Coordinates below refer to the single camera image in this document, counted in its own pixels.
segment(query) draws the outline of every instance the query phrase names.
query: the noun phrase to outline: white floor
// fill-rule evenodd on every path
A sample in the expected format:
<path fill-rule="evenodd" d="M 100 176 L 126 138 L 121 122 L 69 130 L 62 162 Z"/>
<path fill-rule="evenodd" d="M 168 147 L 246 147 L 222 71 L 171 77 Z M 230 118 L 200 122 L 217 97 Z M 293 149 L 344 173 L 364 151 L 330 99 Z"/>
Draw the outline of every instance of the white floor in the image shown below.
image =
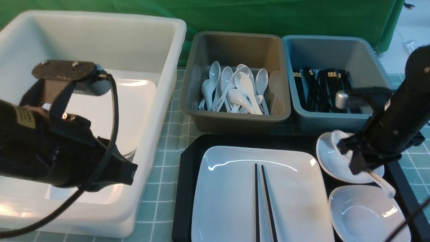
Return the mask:
<path fill-rule="evenodd" d="M 415 5 L 415 8 L 403 7 L 390 48 L 379 56 L 379 61 L 389 74 L 405 73 L 409 53 L 403 41 L 416 40 L 421 45 L 430 44 L 430 0 L 406 0 L 406 3 Z"/>

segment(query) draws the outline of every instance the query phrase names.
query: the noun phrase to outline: yellow label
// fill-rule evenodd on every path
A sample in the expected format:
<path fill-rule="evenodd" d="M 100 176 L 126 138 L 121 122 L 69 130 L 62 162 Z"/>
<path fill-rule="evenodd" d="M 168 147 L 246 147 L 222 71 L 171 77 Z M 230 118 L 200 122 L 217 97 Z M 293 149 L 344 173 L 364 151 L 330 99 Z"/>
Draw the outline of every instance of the yellow label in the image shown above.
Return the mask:
<path fill-rule="evenodd" d="M 30 111 L 18 106 L 13 106 L 13 108 L 16 112 L 16 121 L 18 124 L 30 129 L 36 128 L 36 121 L 34 120 L 34 116 Z"/>

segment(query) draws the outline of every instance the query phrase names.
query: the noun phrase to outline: white square plate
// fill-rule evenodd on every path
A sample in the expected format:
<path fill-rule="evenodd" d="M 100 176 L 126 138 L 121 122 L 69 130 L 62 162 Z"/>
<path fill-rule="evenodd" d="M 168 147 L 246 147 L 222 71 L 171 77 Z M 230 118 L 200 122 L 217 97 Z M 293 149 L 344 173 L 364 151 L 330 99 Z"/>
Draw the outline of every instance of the white square plate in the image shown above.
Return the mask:
<path fill-rule="evenodd" d="M 194 197 L 193 242 L 255 241 L 258 164 L 260 237 L 272 241 L 261 173 L 264 165 L 278 241 L 334 241 L 324 181 L 304 152 L 215 146 L 200 166 Z"/>

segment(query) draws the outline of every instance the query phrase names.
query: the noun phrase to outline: blue plastic bin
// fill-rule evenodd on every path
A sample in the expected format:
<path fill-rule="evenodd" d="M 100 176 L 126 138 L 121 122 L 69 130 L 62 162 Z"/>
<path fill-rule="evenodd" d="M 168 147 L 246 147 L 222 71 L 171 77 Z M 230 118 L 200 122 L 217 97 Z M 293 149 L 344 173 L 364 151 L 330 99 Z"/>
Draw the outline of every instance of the blue plastic bin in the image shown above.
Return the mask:
<path fill-rule="evenodd" d="M 360 38 L 314 35 L 288 35 L 285 44 L 288 80 L 294 109 L 302 133 L 320 134 L 332 130 L 356 132 L 363 128 L 370 107 L 364 114 L 322 113 L 304 110 L 299 101 L 293 69 L 343 69 L 351 74 L 352 88 L 388 87 L 388 76 L 369 43 Z"/>

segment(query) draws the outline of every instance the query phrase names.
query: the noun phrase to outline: gray plastic bin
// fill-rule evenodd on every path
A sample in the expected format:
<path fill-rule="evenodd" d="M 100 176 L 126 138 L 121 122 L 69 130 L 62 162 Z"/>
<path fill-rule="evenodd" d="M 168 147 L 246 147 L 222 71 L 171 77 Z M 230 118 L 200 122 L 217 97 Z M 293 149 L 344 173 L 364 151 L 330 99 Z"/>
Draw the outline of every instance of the gray plastic bin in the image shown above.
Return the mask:
<path fill-rule="evenodd" d="M 194 39 L 184 75 L 179 107 L 190 115 L 197 129 L 216 133 L 268 133 L 278 122 L 286 120 L 291 113 L 284 44 L 278 36 L 230 32 L 201 32 Z M 259 68 L 266 68 L 269 77 L 275 71 L 278 78 L 279 101 L 270 115 L 237 114 L 198 110 L 202 100 L 201 86 L 208 77 L 212 62 L 221 67 L 230 66 L 233 71 L 238 64 L 251 68 L 254 75 Z M 268 87 L 264 94 L 269 110 L 274 93 Z"/>
<path fill-rule="evenodd" d="M 313 35 L 289 35 L 283 41 L 292 104 L 298 113 L 300 131 L 318 134 L 332 130 L 356 132 L 363 128 L 372 113 L 370 107 L 362 108 L 364 114 L 304 110 L 300 105 L 293 69 L 344 69 L 351 74 L 352 88 L 388 87 L 388 76 L 369 43 L 354 37 Z"/>

